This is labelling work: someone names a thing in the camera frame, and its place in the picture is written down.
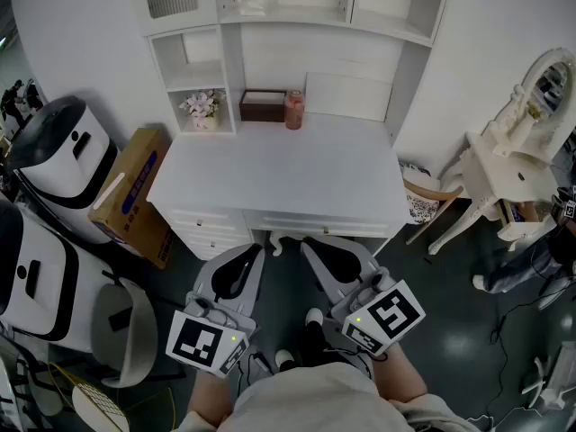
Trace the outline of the white floor stand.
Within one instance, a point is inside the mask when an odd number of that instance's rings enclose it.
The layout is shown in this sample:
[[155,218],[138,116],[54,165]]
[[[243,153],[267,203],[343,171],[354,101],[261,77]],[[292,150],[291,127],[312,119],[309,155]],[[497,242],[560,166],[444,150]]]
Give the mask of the white floor stand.
[[564,396],[576,391],[576,341],[563,341],[554,357],[535,357],[534,364],[535,380],[521,390],[522,395],[532,393],[527,408],[541,400],[546,409],[563,410]]

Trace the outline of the dark brown open box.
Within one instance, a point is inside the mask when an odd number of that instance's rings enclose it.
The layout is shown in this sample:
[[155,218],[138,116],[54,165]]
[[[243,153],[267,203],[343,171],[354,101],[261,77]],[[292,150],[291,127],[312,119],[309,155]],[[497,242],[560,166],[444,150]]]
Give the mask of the dark brown open box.
[[239,103],[241,120],[284,122],[285,96],[286,92],[281,90],[245,90]]

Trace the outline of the white flat strip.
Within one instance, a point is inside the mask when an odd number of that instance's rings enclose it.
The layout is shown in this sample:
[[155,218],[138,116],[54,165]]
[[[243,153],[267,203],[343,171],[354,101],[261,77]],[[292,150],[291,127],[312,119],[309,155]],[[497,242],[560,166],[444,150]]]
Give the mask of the white flat strip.
[[113,191],[115,190],[115,188],[118,186],[118,184],[124,179],[125,177],[125,173],[124,172],[120,172],[113,180],[112,182],[103,190],[103,192],[100,194],[100,196],[97,198],[97,200],[94,202],[93,204],[93,209],[96,211],[98,210],[102,204],[106,201],[106,199],[113,193]]

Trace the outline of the white ornate vanity table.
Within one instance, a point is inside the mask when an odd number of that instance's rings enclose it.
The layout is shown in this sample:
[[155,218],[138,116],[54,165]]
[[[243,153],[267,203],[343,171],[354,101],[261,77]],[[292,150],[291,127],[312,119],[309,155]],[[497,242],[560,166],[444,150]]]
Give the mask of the white ornate vanity table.
[[477,133],[468,132],[466,139],[469,147],[441,175],[440,187],[445,190],[457,183],[463,185],[471,204],[444,234],[429,245],[430,255],[437,254],[482,215],[487,215],[499,200],[550,202],[557,193],[558,184],[547,164],[520,153],[498,156]]

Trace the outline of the patterned cushion wooden stool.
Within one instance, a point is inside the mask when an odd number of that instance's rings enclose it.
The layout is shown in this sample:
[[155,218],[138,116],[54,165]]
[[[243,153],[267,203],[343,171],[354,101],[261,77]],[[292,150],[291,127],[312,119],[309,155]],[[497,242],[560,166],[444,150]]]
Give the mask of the patterned cushion wooden stool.
[[424,168],[400,162],[400,172],[409,204],[410,223],[419,225],[407,240],[412,244],[420,237],[464,192],[458,185],[448,192],[440,191],[440,181],[431,176]]

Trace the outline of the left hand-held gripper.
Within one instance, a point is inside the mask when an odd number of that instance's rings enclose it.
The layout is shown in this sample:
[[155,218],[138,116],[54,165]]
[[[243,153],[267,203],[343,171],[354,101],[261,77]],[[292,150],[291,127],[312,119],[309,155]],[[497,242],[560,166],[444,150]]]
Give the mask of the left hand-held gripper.
[[196,292],[190,291],[184,309],[174,313],[166,355],[199,371],[227,377],[248,350],[258,325],[215,301],[235,300],[235,308],[253,308],[265,257],[261,245],[249,243],[206,262],[194,283]]

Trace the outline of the brown cardboard box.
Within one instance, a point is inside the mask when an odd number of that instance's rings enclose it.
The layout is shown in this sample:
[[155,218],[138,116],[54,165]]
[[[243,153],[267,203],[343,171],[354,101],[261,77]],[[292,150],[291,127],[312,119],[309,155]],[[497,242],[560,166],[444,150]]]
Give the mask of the brown cardboard box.
[[120,172],[125,173],[124,179],[98,210],[93,203],[88,213],[102,233],[159,269],[166,267],[173,235],[147,197],[168,149],[162,130],[137,129],[112,165],[98,197]]

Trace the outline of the white perforated paddle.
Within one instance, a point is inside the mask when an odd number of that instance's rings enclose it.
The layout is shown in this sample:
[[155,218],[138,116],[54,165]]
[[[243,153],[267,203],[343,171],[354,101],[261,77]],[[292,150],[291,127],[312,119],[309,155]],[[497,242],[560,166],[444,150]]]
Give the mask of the white perforated paddle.
[[91,384],[82,382],[73,388],[72,404],[76,414],[94,432],[130,432],[126,415]]

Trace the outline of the pink lidded bottle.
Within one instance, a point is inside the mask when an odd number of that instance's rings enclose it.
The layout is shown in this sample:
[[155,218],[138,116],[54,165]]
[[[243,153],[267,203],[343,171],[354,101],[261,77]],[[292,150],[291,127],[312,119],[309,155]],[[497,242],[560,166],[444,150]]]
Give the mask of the pink lidded bottle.
[[289,91],[284,97],[284,123],[289,130],[298,130],[302,126],[305,99],[301,91]]

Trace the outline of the white desk with hutch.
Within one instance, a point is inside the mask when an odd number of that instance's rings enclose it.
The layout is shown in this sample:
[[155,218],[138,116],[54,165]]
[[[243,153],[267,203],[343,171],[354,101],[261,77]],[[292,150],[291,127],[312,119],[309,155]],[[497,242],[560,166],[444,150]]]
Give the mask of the white desk with hutch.
[[396,139],[426,72],[446,0],[278,0],[267,17],[240,0],[132,0],[169,109],[171,134],[195,134],[179,104],[225,93],[234,134],[247,89],[301,90],[309,113],[382,122]]

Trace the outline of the person's left forearm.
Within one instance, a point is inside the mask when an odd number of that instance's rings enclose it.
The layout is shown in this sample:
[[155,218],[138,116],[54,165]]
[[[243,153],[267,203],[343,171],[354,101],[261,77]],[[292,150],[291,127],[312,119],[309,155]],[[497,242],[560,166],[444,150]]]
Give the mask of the person's left forearm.
[[233,411],[233,396],[229,378],[198,371],[195,376],[188,413],[196,413],[211,426],[218,428]]

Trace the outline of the person's grey shirt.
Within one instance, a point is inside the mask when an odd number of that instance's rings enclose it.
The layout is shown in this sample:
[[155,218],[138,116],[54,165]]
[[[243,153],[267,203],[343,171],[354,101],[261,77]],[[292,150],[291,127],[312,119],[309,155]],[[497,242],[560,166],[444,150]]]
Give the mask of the person's grey shirt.
[[189,412],[174,432],[481,432],[438,396],[387,401],[350,364],[293,368],[255,382],[215,427]]

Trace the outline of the white and black robot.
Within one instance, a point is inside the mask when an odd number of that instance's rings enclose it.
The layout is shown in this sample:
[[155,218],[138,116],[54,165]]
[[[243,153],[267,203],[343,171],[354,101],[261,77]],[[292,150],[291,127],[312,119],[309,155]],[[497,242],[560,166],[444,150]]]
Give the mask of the white and black robot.
[[104,244],[109,237],[88,214],[118,154],[86,102],[70,95],[33,116],[6,166],[64,227],[86,242]]
[[100,291],[113,284],[100,258],[0,200],[0,322],[91,354]]

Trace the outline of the white table top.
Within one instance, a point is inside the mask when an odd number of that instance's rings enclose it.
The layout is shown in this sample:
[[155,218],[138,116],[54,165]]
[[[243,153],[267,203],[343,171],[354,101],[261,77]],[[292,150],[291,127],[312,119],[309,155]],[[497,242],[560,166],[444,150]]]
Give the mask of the white table top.
[[384,245],[410,218],[385,126],[318,113],[298,130],[245,122],[232,137],[177,137],[148,200],[205,261],[267,231]]

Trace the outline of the person's right forearm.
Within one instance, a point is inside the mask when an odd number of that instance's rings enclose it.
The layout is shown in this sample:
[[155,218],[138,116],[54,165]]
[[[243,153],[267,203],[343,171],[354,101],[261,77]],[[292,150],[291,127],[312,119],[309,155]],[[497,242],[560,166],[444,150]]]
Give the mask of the person's right forearm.
[[373,361],[373,381],[387,401],[409,402],[428,393],[428,387],[401,345],[388,347],[386,359]]

